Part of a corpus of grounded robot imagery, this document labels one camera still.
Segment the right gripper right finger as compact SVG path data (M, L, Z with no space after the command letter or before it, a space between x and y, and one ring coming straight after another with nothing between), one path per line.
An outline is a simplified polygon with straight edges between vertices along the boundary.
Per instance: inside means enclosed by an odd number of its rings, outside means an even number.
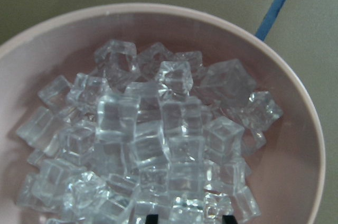
M238 222L233 215L223 215L222 224L238 224Z

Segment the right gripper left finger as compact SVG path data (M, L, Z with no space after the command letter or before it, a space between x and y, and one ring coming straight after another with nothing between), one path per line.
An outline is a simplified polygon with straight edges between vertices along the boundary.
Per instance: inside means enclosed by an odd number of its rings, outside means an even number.
M158 215L157 214L148 214L146 216L146 224L158 224Z

